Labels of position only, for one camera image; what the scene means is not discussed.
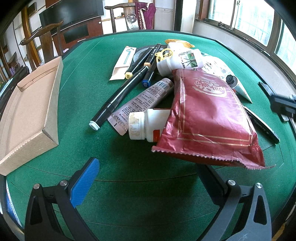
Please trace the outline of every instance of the chair backrest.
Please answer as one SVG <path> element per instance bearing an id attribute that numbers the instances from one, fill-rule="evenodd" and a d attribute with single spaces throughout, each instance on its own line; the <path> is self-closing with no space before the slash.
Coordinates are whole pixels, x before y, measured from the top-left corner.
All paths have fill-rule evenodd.
<path id="1" fill-rule="evenodd" d="M 52 59 L 54 59 L 54 49 L 53 49 L 53 43 L 52 43 L 52 35 L 50 31 L 55 28 L 57 29 L 59 51 L 62 54 L 63 51 L 62 51 L 62 42 L 61 42 L 61 33 L 60 33 L 62 23 L 63 21 L 61 21 L 60 23 L 49 24 L 43 28 L 38 28 L 32 33 L 32 35 L 29 38 L 23 39 L 20 42 L 21 45 L 26 45 L 28 60 L 30 62 L 32 71 L 34 71 L 36 67 L 33 62 L 33 58 L 30 52 L 30 48 L 28 47 L 28 43 L 30 43 L 34 38 L 39 37 L 42 51 L 43 51 L 43 56 L 44 56 L 44 62 L 47 63 L 51 61 Z"/>
<path id="2" fill-rule="evenodd" d="M 137 21 L 137 16 L 135 12 L 135 3 L 120 3 L 114 6 L 105 6 L 105 9 L 110 10 L 111 15 L 111 23 L 112 23 L 112 30 L 113 33 L 116 33 L 115 27 L 115 18 L 114 18 L 114 8 L 123 7 L 124 18 L 126 19 L 126 27 L 128 30 L 138 30 L 139 24 Z"/>

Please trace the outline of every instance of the white pill bottle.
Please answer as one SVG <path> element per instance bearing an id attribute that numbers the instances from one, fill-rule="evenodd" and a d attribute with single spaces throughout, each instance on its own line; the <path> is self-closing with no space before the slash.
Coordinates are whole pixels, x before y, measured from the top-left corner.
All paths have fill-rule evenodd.
<path id="1" fill-rule="evenodd" d="M 157 69 L 161 76 L 172 76 L 174 69 L 195 70 L 204 67 L 199 49 L 186 48 L 178 42 L 169 43 L 168 48 L 172 50 L 173 55 L 157 62 Z"/>
<path id="2" fill-rule="evenodd" d="M 147 109 L 131 112 L 128 117 L 128 133 L 131 140 L 158 142 L 170 115 L 170 109 Z"/>

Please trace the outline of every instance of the cardboard tray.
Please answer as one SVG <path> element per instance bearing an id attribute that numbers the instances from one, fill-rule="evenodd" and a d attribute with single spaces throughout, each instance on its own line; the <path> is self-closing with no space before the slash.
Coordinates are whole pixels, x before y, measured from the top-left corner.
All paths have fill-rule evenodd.
<path id="1" fill-rule="evenodd" d="M 62 70 L 62 58 L 55 58 L 14 89 L 0 121 L 0 174 L 8 175 L 59 144 L 57 103 Z"/>

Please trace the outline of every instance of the paint tube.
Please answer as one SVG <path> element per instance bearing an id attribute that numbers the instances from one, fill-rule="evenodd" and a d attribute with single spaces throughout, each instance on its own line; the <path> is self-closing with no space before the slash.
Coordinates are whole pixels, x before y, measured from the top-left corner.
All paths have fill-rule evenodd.
<path id="1" fill-rule="evenodd" d="M 128 131 L 128 116 L 131 112 L 145 111 L 155 107 L 173 89 L 174 83 L 164 78 L 114 111 L 108 121 L 123 136 Z"/>
<path id="2" fill-rule="evenodd" d="M 248 95 L 246 89 L 243 87 L 242 83 L 239 81 L 239 79 L 234 75 L 227 75 L 226 77 L 226 83 L 231 87 L 231 89 L 235 90 L 237 93 L 239 93 L 241 96 L 246 98 L 251 103 L 252 100 L 250 96 Z"/>

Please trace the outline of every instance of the window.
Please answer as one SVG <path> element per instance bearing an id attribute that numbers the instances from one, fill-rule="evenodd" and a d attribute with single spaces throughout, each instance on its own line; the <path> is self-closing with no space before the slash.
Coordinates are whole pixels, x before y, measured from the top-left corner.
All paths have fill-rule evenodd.
<path id="1" fill-rule="evenodd" d="M 264 0 L 240 0 L 235 28 L 268 45 L 274 10 Z"/>
<path id="2" fill-rule="evenodd" d="M 296 38 L 265 0 L 209 0 L 207 10 L 206 22 L 265 52 L 296 86 Z"/>
<path id="3" fill-rule="evenodd" d="M 275 54 L 296 74 L 296 41 L 284 23 Z"/>
<path id="4" fill-rule="evenodd" d="M 212 0 L 209 19 L 230 25 L 234 0 Z"/>

